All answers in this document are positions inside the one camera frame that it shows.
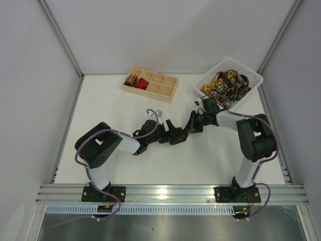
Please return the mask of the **white plastic basket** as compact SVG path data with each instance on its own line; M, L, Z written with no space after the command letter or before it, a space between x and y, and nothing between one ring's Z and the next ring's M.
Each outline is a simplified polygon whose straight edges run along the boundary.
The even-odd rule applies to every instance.
M233 102L231 110L234 111L242 107L249 97L257 92L257 88L263 83L263 77L261 75L239 61L232 58L223 59L195 82L194 90L199 96L203 96L204 94L201 92L203 85L209 84L218 72L226 72L228 70L236 70L239 74L245 75L249 80L249 87L251 88L240 101Z

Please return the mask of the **wooden compartment box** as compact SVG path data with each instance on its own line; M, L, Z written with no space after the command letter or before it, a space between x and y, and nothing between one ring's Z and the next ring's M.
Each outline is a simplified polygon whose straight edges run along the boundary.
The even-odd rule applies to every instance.
M179 85L179 79L177 77L135 67L131 68L128 75L130 74L136 74L138 76L138 79L144 78L149 82L149 85L146 90L126 86L124 85L124 82L127 78L126 77L124 82L122 83L122 89L125 92L159 100L166 103L172 102L177 87Z

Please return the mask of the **brown blue-flowered tie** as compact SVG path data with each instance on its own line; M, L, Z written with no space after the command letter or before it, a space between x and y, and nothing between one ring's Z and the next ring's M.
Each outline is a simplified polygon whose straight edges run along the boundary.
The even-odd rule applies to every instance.
M185 142L188 138L188 135L189 134L187 133L172 134L170 136L170 145L177 145Z

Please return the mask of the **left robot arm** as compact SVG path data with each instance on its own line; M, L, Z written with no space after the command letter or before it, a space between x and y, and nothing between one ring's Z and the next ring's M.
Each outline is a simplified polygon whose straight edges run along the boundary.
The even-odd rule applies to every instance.
M110 193L110 180L105 167L115 151L141 155L153 143L176 145L187 140L188 134L166 120L168 130L158 120L148 119L132 135L122 134L101 122L83 135L75 144L75 161L85 167L90 186L98 192Z

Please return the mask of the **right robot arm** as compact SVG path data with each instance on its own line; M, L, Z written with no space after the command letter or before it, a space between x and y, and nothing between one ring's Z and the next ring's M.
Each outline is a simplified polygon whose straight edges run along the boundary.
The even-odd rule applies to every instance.
M233 177L227 190L216 191L219 202L244 202L255 193L255 178L261 165L273 160L279 151L278 138L264 114L254 116L241 115L229 111L227 107L220 108L216 98L203 97L195 104L203 105L203 112L192 111L184 133L195 134L203 132L204 126L214 125L234 130L238 133L243 161Z

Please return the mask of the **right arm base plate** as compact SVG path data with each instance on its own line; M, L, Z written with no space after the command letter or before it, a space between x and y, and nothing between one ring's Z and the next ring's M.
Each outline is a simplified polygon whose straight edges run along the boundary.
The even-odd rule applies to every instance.
M236 186L218 186L214 188L217 203L260 203L261 197L256 186L238 188Z

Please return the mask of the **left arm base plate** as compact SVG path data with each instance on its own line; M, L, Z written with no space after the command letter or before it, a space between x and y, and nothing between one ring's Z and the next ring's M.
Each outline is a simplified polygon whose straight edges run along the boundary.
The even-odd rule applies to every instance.
M125 201L125 197L126 197L125 186L110 186L105 188L103 191L117 197L120 200L120 202ZM81 201L82 202L114 202L116 201L116 199L97 191L94 187L89 185L83 188Z

